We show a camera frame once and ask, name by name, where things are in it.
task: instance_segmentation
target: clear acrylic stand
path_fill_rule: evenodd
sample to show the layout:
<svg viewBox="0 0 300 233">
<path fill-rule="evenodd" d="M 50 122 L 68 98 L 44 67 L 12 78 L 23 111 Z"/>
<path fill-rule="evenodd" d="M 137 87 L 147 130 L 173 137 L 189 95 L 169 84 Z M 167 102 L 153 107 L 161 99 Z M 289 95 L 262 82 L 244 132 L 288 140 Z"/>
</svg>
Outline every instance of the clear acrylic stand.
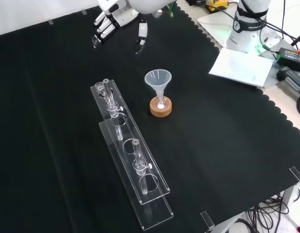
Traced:
<svg viewBox="0 0 300 233">
<path fill-rule="evenodd" d="M 91 91 L 104 121 L 99 123 L 141 228 L 147 230 L 174 214 L 170 189 L 113 80 Z"/>
</svg>

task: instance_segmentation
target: white paper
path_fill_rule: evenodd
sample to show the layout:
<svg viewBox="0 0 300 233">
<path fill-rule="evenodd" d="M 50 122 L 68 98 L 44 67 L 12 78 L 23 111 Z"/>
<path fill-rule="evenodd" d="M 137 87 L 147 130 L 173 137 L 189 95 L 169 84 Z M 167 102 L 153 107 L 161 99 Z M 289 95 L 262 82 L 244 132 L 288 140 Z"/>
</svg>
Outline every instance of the white paper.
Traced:
<svg viewBox="0 0 300 233">
<path fill-rule="evenodd" d="M 273 60 L 222 48 L 210 74 L 263 87 Z"/>
</svg>

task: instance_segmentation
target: table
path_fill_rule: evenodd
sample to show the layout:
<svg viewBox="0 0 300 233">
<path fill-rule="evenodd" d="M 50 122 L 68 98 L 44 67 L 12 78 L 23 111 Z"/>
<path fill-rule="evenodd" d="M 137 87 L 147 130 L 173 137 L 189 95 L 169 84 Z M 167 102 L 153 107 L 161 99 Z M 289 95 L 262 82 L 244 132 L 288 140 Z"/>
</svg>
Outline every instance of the table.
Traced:
<svg viewBox="0 0 300 233">
<path fill-rule="evenodd" d="M 204 28 L 201 27 L 197 22 L 198 18 L 208 14 L 208 12 L 204 8 L 197 6 L 189 6 L 185 0 L 178 0 L 177 4 L 182 10 L 184 10 L 189 15 L 190 18 L 192 18 L 192 21 L 194 21 L 194 23 L 199 27 L 199 29 L 201 29 L 204 33 L 207 34 L 207 36 L 218 48 L 222 48 L 221 45 L 217 43 L 216 40 L 213 39 L 213 37 L 207 31 L 205 31 Z M 281 41 L 279 44 L 273 47 L 273 50 L 277 51 L 281 47 L 290 50 L 295 50 L 294 47 L 292 47 L 286 41 Z M 263 53 L 262 56 L 274 60 L 274 57 L 269 52 Z M 270 85 L 266 85 L 267 87 L 262 88 L 262 90 L 264 94 L 267 95 L 269 99 L 281 109 L 281 112 L 287 116 L 287 119 L 293 123 L 294 127 L 300 130 L 300 114 L 296 109 L 296 102 L 300 95 L 299 93 L 295 92 L 294 89 L 286 81 L 277 83 L 275 86 L 273 86 L 274 84 L 271 79 L 276 78 L 276 73 L 278 69 L 279 66 L 275 64 L 269 73 L 269 77 L 267 78 L 267 81 L 269 79 Z M 299 185 L 300 183 L 286 189 L 283 201 L 288 206 L 292 203 L 293 200 L 291 199 L 291 197 L 295 196 L 296 192 L 298 191 Z M 217 225 L 212 232 L 224 233 L 237 220 L 238 216 L 239 215 Z"/>
<path fill-rule="evenodd" d="M 148 18 L 137 58 L 138 22 L 92 49 L 99 12 L 0 36 L 0 171 L 8 186 L 0 192 L 0 232 L 140 232 L 98 127 L 90 87 L 105 77 L 117 83 L 171 189 L 174 219 L 153 232 L 205 231 L 201 212 L 218 225 L 296 182 L 289 168 L 300 164 L 298 132 L 259 90 L 208 75 L 218 49 L 179 9 L 172 20 Z M 173 75 L 165 90 L 173 112 L 165 119 L 148 113 L 153 91 L 143 81 L 158 67 Z M 279 162 L 270 170 L 276 144 Z M 252 185 L 261 179 L 262 191 Z M 19 189 L 20 200 L 12 199 Z"/>
<path fill-rule="evenodd" d="M 197 6 L 189 6 L 185 0 L 178 0 L 178 6 L 192 18 L 192 21 L 201 29 L 203 28 L 197 22 L 197 19 L 203 17 L 208 13 L 206 9 Z M 204 33 L 208 36 L 208 38 L 217 46 L 221 48 L 220 44 L 218 44 L 207 31 Z M 294 49 L 290 44 L 286 41 L 283 41 L 280 45 L 275 46 L 276 48 L 280 48 L 281 46 L 285 48 Z M 263 57 L 274 59 L 274 57 L 270 53 L 264 53 Z M 280 82 L 276 86 L 270 88 L 262 89 L 264 94 L 270 97 L 270 100 L 275 102 L 276 106 L 278 106 L 282 113 L 287 116 L 287 119 L 290 120 L 296 128 L 300 130 L 300 114 L 296 109 L 296 101 L 299 98 L 299 94 L 296 93 L 291 86 L 285 81 Z"/>
</svg>

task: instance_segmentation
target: white table surface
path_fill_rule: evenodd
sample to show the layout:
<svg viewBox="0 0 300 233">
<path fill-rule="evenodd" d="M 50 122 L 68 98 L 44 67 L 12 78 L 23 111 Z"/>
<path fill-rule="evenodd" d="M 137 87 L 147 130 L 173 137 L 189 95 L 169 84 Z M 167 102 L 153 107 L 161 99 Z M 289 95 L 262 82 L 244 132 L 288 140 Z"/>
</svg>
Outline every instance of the white table surface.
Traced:
<svg viewBox="0 0 300 233">
<path fill-rule="evenodd" d="M 197 22 L 198 18 L 209 14 L 208 11 L 201 7 L 189 6 L 185 0 L 178 0 L 177 4 L 199 26 L 203 33 L 211 39 L 215 46 L 221 49 L 221 46 Z M 300 95 L 286 81 L 280 82 L 271 88 L 262 88 L 262 90 L 281 109 L 281 112 L 287 116 L 287 120 L 290 120 L 294 127 L 300 130 L 300 114 L 296 109 L 296 101 Z"/>
</svg>

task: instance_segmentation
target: robotic hand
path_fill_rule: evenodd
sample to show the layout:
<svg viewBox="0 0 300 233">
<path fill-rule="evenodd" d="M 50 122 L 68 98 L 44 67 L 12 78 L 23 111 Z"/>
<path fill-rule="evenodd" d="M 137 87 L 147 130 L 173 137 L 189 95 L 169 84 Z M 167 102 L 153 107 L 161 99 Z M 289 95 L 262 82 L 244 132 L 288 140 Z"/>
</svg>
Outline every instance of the robotic hand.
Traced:
<svg viewBox="0 0 300 233">
<path fill-rule="evenodd" d="M 94 24 L 97 27 L 92 38 L 93 46 L 100 46 L 116 30 L 132 22 L 139 14 L 152 13 L 159 17 L 161 8 L 175 0 L 97 0 L 102 13 Z M 240 0 L 235 13 L 235 19 L 231 34 L 227 40 L 227 48 L 241 52 L 247 52 L 252 40 L 261 39 L 261 33 L 265 25 L 260 20 L 266 20 L 266 14 L 271 0 Z M 142 48 L 147 37 L 147 22 L 140 17 L 138 51 Z M 268 34 L 262 38 L 266 42 L 270 38 Z"/>
<path fill-rule="evenodd" d="M 96 33 L 92 38 L 94 48 L 100 46 L 117 29 L 132 22 L 141 14 L 152 13 L 159 17 L 160 9 L 175 0 L 97 0 L 102 13 L 96 18 Z M 141 17 L 139 24 L 138 50 L 147 37 L 147 22 Z"/>
</svg>

